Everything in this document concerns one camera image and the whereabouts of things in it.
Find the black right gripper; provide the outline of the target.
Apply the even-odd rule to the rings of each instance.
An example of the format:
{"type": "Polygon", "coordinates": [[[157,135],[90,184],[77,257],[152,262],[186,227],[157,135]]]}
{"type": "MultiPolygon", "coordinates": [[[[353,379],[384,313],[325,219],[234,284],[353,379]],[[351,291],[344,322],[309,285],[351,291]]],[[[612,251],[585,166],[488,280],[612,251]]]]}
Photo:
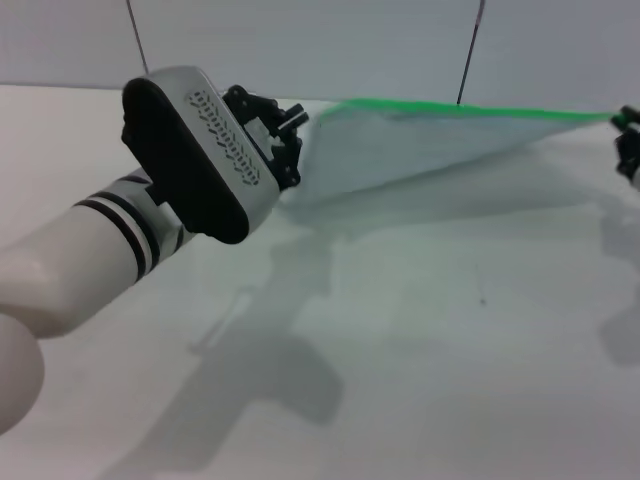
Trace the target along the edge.
{"type": "Polygon", "coordinates": [[[613,126],[622,133],[615,140],[618,155],[617,172],[621,176],[635,176],[639,172],[639,123],[640,112],[631,105],[619,110],[621,118],[613,119],[613,126]]]}

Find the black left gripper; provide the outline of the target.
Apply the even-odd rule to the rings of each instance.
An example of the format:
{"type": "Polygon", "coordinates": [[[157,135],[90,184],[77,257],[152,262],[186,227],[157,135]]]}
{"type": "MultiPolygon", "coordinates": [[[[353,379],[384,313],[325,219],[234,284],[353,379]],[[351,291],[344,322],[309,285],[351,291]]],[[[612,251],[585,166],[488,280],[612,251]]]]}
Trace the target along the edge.
{"type": "Polygon", "coordinates": [[[279,141],[279,132],[291,132],[309,121],[300,103],[282,109],[274,100],[250,94],[240,85],[223,95],[226,106],[252,145],[271,168],[281,191],[301,181],[298,169],[302,140],[295,134],[279,141]]]}

